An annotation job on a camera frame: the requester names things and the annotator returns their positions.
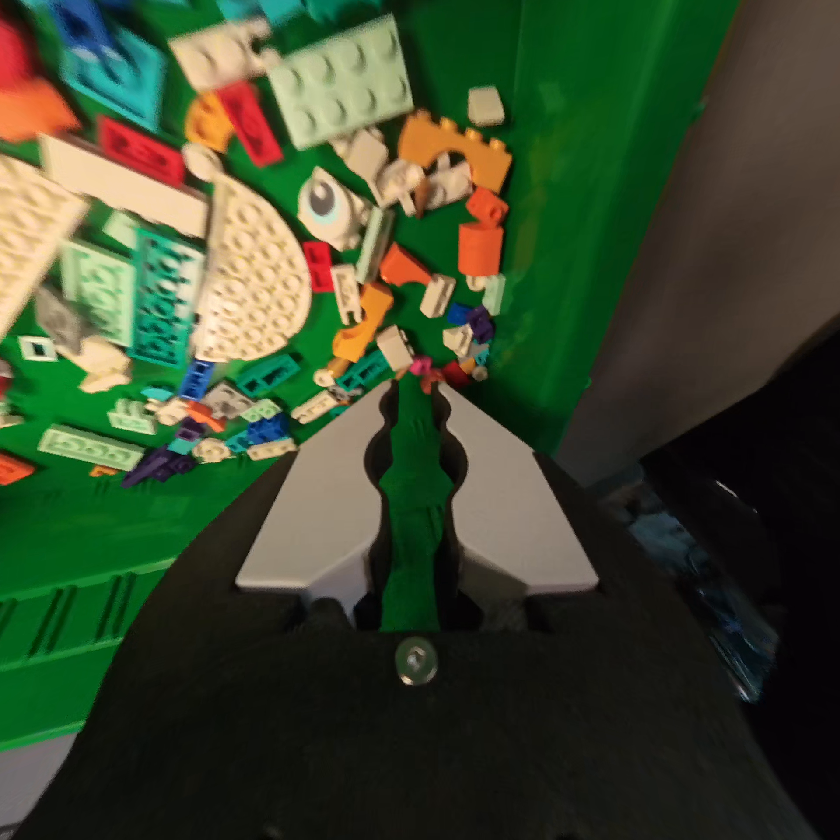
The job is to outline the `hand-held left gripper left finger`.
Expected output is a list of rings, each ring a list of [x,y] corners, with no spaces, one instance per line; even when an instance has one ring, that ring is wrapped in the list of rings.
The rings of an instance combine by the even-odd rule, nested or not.
[[[236,577],[246,592],[296,595],[310,606],[355,607],[373,592],[369,555],[383,501],[368,450],[390,436],[399,384],[376,386],[300,446]]]

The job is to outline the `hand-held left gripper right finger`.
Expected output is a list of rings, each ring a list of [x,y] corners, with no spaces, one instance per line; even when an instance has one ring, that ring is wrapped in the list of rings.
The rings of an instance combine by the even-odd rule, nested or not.
[[[454,471],[457,588],[485,610],[593,592],[598,574],[537,453],[445,383],[435,386],[435,412]]]

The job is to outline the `pile of lego pieces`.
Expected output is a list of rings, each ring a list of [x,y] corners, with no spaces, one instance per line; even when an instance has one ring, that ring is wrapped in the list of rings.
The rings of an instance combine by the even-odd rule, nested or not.
[[[310,267],[396,233],[455,268],[466,211],[396,222],[443,154],[480,192],[510,150],[465,132],[506,96],[521,2],[2,2],[81,125],[2,141],[2,514],[97,481],[205,494],[246,426],[298,420],[342,328]]]

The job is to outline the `green plastic tray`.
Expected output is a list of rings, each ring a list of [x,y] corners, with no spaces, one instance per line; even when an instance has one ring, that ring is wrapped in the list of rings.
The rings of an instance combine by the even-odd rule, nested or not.
[[[514,434],[553,455],[591,380],[589,373],[642,244],[682,140],[700,112],[713,60],[738,2],[384,2],[402,42],[415,106],[463,129],[467,92],[497,87],[512,166],[503,192],[507,286],[489,354],[489,381],[466,396]],[[216,2],[133,2],[113,14],[165,59],[161,139],[183,142],[195,93],[176,65],[169,37],[221,23]],[[314,165],[369,194],[326,144],[298,152],[267,80],[255,87],[285,160],[255,168],[238,140],[223,157],[233,177],[262,194],[296,229],[298,189]],[[117,476],[38,451],[54,424],[118,438],[147,451],[168,444],[112,428],[107,412],[147,386],[175,389],[183,368],[133,362],[131,383],[88,395],[68,360],[29,363],[17,336],[43,333],[31,304],[2,343],[15,373],[8,402],[25,422],[2,431],[2,452],[34,473],[2,486],[2,751],[75,734],[143,602],[190,541],[277,462],[237,455],[165,483],[121,488]],[[422,548],[395,546],[382,630],[432,631],[437,622],[432,561],[435,530],[412,522],[419,506],[441,512],[442,470],[424,474],[409,441],[430,414],[414,384],[401,410],[415,429],[395,432],[398,467],[385,479],[395,537],[416,528]]]

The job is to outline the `crinkled plastic bag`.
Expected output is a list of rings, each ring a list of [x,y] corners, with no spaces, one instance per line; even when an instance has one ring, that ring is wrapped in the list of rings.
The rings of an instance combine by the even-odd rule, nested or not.
[[[776,666],[777,630],[666,506],[642,470],[625,511],[627,532],[676,584],[739,698],[757,705]]]

